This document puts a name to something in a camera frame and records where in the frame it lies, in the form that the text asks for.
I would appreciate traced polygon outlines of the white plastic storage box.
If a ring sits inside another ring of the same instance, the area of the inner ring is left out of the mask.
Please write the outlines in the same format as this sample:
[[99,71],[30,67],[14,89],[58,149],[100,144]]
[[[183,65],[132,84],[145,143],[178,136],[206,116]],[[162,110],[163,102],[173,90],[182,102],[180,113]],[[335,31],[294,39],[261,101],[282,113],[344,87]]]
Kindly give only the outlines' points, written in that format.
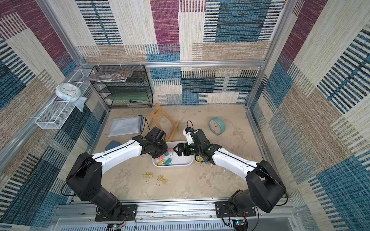
[[[173,149],[179,143],[186,143],[186,141],[167,142],[167,146],[168,148]],[[164,155],[153,159],[152,162],[157,168],[177,169],[189,167],[194,162],[194,158],[193,156],[179,157],[175,152],[173,153],[173,157],[170,157],[169,153],[166,152]]]

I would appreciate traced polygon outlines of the small wooden easel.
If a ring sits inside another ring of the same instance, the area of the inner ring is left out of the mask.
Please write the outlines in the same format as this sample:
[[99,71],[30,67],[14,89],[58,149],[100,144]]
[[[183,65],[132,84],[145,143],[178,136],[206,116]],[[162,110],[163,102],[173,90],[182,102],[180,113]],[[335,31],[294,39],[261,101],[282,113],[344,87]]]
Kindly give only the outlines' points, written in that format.
[[166,141],[174,141],[178,133],[180,121],[173,119],[159,104],[155,104],[156,111],[150,112],[149,128],[157,127],[167,133]]

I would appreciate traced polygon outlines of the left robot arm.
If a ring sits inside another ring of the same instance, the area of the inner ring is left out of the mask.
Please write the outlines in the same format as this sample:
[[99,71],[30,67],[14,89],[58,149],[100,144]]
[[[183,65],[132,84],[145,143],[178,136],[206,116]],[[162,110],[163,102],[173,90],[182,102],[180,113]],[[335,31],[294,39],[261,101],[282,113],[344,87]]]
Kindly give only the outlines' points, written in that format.
[[154,127],[146,136],[135,136],[108,151],[94,155],[82,153],[70,170],[66,184],[81,201],[89,201],[108,218],[118,219],[122,214],[121,202],[102,186],[102,176],[131,158],[149,154],[154,159],[165,154],[168,150],[165,137],[164,131]]

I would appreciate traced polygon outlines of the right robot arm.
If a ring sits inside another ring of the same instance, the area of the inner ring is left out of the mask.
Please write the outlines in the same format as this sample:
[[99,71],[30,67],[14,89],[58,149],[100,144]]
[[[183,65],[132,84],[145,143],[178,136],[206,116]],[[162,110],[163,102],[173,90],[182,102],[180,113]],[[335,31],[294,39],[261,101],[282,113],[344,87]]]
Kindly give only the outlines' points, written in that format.
[[262,160],[257,163],[236,156],[218,144],[211,144],[202,130],[188,127],[183,130],[183,135],[187,141],[174,148],[178,156],[199,156],[246,181],[248,188],[237,190],[227,201],[230,214],[239,216],[252,207],[269,213],[286,194],[286,187],[269,162]]

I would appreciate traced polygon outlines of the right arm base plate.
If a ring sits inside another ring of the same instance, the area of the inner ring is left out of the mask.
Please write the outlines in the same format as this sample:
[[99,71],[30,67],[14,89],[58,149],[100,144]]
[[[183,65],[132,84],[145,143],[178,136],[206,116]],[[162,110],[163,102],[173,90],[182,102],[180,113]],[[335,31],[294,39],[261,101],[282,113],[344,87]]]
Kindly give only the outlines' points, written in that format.
[[255,217],[256,211],[253,207],[247,207],[244,209],[238,209],[236,206],[232,205],[227,201],[215,202],[216,216],[218,218],[228,218],[228,217]]

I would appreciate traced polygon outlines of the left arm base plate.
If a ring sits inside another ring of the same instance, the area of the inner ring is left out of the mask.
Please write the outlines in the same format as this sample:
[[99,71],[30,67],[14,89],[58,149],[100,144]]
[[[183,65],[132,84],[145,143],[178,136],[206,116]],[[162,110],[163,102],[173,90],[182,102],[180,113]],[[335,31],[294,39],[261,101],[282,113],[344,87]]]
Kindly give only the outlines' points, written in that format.
[[136,204],[116,205],[112,211],[105,211],[102,208],[98,207],[96,216],[95,216],[95,221],[103,222],[103,221],[135,220],[137,208],[138,208],[138,205]]

